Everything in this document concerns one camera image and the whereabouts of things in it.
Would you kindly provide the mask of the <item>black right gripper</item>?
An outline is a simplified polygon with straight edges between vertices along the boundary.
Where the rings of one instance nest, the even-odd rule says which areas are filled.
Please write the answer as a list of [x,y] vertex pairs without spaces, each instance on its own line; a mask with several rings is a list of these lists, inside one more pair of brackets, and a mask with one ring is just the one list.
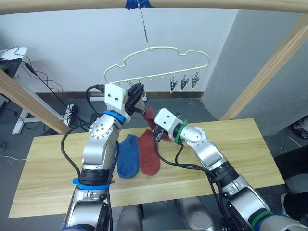
[[156,125],[156,127],[154,129],[154,136],[156,136],[157,142],[161,141],[164,133],[165,133],[165,130],[160,125]]

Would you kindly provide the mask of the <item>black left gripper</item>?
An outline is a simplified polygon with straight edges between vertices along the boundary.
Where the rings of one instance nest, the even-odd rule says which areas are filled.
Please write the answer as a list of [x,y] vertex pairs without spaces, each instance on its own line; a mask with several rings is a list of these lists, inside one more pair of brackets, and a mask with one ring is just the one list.
[[141,83],[136,83],[128,89],[128,98],[125,103],[125,111],[131,116],[133,113],[138,113],[140,115],[146,115],[146,111],[134,107],[133,103],[137,103],[144,94],[144,85]]

